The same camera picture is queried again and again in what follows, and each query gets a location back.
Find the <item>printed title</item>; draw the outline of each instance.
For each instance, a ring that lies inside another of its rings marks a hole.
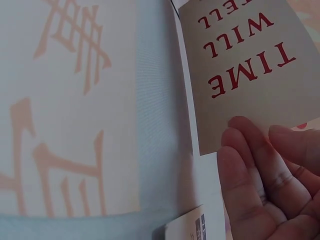
[[[252,2],[252,0],[243,0],[244,2],[237,4],[235,0],[228,0],[224,4],[222,4],[221,8],[224,8],[226,10],[226,15],[222,15],[219,8],[215,8],[208,12],[207,16],[203,16],[198,20],[198,23],[201,25],[202,28],[205,30],[210,29],[212,27],[212,24],[214,21],[222,21],[229,15],[233,14],[240,8],[244,8],[248,4]],[[232,34],[235,35],[237,42],[231,42],[229,39],[228,34],[223,33],[219,35],[215,40],[210,41],[206,43],[203,46],[203,49],[205,51],[210,52],[210,56],[214,59],[219,56],[219,52],[216,50],[216,44],[224,44],[225,50],[229,51],[233,48],[235,44],[241,44],[244,41],[246,41],[247,38],[252,38],[259,32],[262,32],[266,28],[272,28],[272,26],[275,25],[275,23],[268,18],[265,14],[262,12],[259,12],[256,16],[256,19],[249,18],[247,20],[248,25],[248,32],[245,34],[244,32],[239,31],[239,25],[235,26],[231,29]],[[296,60],[295,57],[288,57],[284,42],[280,42],[274,47],[279,51],[279,55],[282,57],[282,61],[277,63],[276,67],[283,68],[287,64],[293,62]],[[254,56],[258,61],[261,62],[264,70],[264,75],[272,73],[273,69],[270,67],[268,60],[265,56],[266,51],[262,51],[258,53],[256,56]],[[237,67],[232,67],[226,72],[229,75],[229,79],[231,81],[231,91],[235,90],[239,87],[239,78],[241,75],[244,75],[247,77],[249,81],[253,81],[258,79],[258,75],[255,74],[253,68],[252,68],[252,57],[245,60],[243,63],[239,63]],[[220,95],[224,95],[226,93],[226,89],[224,87],[223,78],[221,75],[216,75],[209,79],[208,83],[212,86],[212,89],[215,91],[215,94],[212,95],[212,98],[215,99]]]

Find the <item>chinese character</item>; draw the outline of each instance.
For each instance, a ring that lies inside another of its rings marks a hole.
[[[76,0],[65,0],[64,6],[59,6],[60,0],[43,0],[51,6],[51,11],[45,23],[39,45],[34,53],[33,58],[36,59],[42,56],[46,50],[49,39],[49,32],[55,15],[59,16],[59,24],[57,27],[56,33],[51,35],[51,37],[61,43],[66,49],[71,53],[77,52],[76,65],[74,73],[78,73],[82,69],[82,60],[83,60],[83,47],[84,42],[88,43],[88,54],[86,60],[86,70],[85,70],[85,82],[83,94],[86,95],[91,88],[91,63],[92,63],[92,51],[96,51],[96,65],[94,72],[94,84],[96,85],[99,82],[100,76],[100,58],[102,58],[103,65],[102,69],[111,67],[111,61],[108,55],[101,49],[101,35],[103,26],[96,23],[96,17],[98,12],[98,5],[93,5],[91,8],[92,13],[90,13],[88,7],[83,7],[76,3]],[[73,15],[68,14],[68,9],[73,8]],[[77,24],[77,19],[79,12],[81,10],[81,25]],[[85,32],[86,23],[90,23],[90,34]],[[68,38],[63,36],[64,25],[69,24],[71,30]],[[79,33],[80,39],[77,46],[74,46],[74,36],[75,33]],[[97,33],[97,40],[94,41],[94,33]]]

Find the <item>white paper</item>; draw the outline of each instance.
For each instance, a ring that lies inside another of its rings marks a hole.
[[[5,1],[0,30],[0,213],[138,211],[136,1]]]
[[[206,216],[203,206],[167,224],[165,240],[207,240]]]

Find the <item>beige book cover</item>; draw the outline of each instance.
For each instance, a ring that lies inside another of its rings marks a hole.
[[[264,131],[319,117],[319,53],[286,0],[191,0],[179,14],[201,155],[233,116]]]

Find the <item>finger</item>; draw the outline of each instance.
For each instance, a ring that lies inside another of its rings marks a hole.
[[[299,215],[279,226],[268,240],[314,240],[318,233],[318,221],[308,215]]]
[[[272,146],[286,159],[320,176],[320,131],[292,131],[282,126],[271,126]]]
[[[248,143],[268,199],[288,219],[296,217],[311,200],[308,190],[292,176],[282,157],[250,120],[237,116],[228,125],[238,129]]]
[[[310,172],[303,166],[294,164],[286,159],[284,162],[291,174],[302,183],[313,197],[320,190],[320,177]]]
[[[283,222],[287,221],[284,213],[278,207],[267,200],[259,171],[256,167],[254,158],[252,157],[250,148],[243,134],[238,129],[229,127],[222,134],[221,145],[223,147],[231,147],[239,153],[247,168],[251,180],[253,181],[253,185],[255,186],[255,189],[261,199],[264,208],[273,217],[276,224],[280,225]]]
[[[263,207],[239,153],[224,146],[217,153],[222,196],[234,239],[266,239],[277,228]]]
[[[240,154],[262,203],[267,201],[259,171],[243,134],[238,129],[229,127],[222,134],[221,145],[223,147],[231,147]]]

